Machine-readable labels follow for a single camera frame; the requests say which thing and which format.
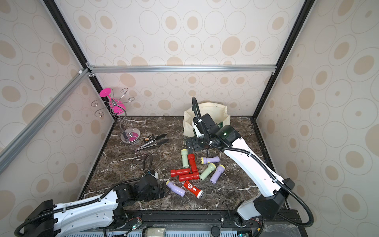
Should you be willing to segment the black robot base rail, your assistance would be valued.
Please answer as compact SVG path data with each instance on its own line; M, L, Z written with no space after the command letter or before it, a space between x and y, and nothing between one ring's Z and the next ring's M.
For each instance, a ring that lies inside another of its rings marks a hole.
M249 220L239 217L236 210L132 210L123 208L105 211L80 211L66 209L65 212L52 215L49 224L52 225L55 236L67 236L94 228L106 228L132 232L133 229L152 227L182 227L191 232L202 227L212 231L233 229L237 231L257 232L266 224L292 224L301 222L298 211L293 209L280 210L274 217L256 216Z

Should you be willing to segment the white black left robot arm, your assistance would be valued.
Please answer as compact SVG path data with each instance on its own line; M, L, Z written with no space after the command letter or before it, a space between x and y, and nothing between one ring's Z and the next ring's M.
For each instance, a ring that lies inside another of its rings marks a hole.
M92 228L122 228L127 223L124 208L138 201L151 201L167 196L168 187L159 183L151 169L153 158L145 156L144 174L121 181L103 194L78 201L55 204L40 203L14 231L17 237L64 237Z

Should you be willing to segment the purple flashlight bottom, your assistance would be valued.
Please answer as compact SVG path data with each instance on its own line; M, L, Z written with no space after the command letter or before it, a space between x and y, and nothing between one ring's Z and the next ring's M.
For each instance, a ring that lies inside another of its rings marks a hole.
M173 182L171 181L167 181L166 182L166 186L174 193L176 193L177 195L183 197L185 195L185 190L178 187L177 185L175 185Z

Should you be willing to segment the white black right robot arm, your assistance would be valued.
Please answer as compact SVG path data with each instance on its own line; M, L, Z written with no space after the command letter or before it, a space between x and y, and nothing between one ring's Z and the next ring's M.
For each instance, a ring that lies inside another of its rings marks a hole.
M245 226L250 219L258 216L267 220L278 216L298 227L311 227L314 224L311 209L293 192L295 183L290 178L284 179L270 169L231 125L219 127L209 114L202 115L195 97L192 98L192 111L194 136L186 139L189 151L199 152L208 148L219 150L237 163L260 191L258 197L237 206L231 215L236 225ZM292 196L308 214L309 219L306 223L296 222L279 212L289 196Z

